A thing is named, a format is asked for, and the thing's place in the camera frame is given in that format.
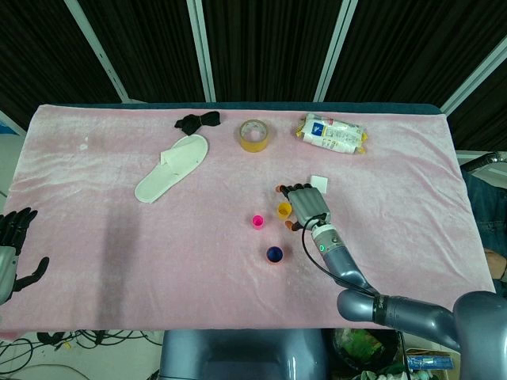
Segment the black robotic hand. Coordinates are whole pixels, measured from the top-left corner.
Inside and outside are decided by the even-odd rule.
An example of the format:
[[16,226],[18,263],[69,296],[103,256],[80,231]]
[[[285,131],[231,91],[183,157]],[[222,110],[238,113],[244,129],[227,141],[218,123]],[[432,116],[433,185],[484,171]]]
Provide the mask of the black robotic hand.
[[0,304],[9,300],[14,291],[36,283],[46,272],[49,257],[44,257],[33,274],[17,279],[17,261],[25,243],[26,230],[37,211],[25,208],[0,215]]
[[319,220],[330,222],[330,209],[327,207],[320,191],[312,187],[311,184],[295,184],[294,186],[281,184],[276,187],[276,191],[284,194],[289,200],[298,219],[296,223],[286,222],[287,227],[291,230],[297,231],[304,226],[311,230]]

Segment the pink bottle cap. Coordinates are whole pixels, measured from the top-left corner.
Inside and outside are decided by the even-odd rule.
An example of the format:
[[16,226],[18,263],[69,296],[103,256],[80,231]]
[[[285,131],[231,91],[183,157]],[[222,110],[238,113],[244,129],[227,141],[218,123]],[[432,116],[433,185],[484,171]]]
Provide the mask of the pink bottle cap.
[[260,215],[255,215],[252,218],[252,226],[256,230],[260,230],[264,226],[264,218],[262,218]]

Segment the black curtain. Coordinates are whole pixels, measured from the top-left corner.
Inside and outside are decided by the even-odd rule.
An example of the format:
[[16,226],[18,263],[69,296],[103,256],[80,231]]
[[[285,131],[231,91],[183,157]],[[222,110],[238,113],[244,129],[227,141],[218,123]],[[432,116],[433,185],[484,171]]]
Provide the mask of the black curtain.
[[456,149],[507,150],[507,61],[449,117]]
[[79,0],[130,98],[204,101],[185,0]]
[[361,0],[326,100],[440,107],[505,35],[505,0]]
[[204,0],[217,101],[312,101],[336,0]]
[[63,1],[0,2],[0,108],[24,129],[44,103],[120,99]]

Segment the table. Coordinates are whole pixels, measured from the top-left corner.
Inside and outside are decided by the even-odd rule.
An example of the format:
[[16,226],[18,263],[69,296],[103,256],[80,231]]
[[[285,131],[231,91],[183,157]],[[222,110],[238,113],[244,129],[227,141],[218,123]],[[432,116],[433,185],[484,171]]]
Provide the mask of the table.
[[[276,219],[283,198],[274,186],[312,174],[329,177],[332,221],[379,291],[451,307],[463,293],[493,290],[448,125],[434,107],[180,107],[190,105],[200,110],[39,108],[6,211],[40,212],[19,275],[42,256],[51,262],[39,283],[0,306],[0,330],[371,327],[338,315],[341,288]],[[283,110],[224,109],[277,106]],[[337,154],[298,141],[292,130],[305,112],[293,107],[363,124],[368,152]],[[135,186],[183,136],[174,122],[204,108],[221,108],[223,122],[198,131],[210,146],[203,164],[155,203],[139,203]],[[362,113],[373,108],[380,113]],[[410,114],[416,111],[423,115]],[[234,137],[252,118],[276,132],[258,154]],[[259,212],[267,222],[256,231],[249,220]],[[286,252],[278,266],[264,260],[271,245]]]

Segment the yellow bottle cap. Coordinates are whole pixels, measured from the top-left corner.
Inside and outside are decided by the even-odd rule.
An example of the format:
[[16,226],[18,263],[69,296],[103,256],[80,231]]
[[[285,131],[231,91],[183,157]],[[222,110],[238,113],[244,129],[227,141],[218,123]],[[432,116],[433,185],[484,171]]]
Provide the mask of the yellow bottle cap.
[[276,209],[276,214],[280,219],[286,219],[292,213],[292,206],[290,203],[283,202],[278,205]]

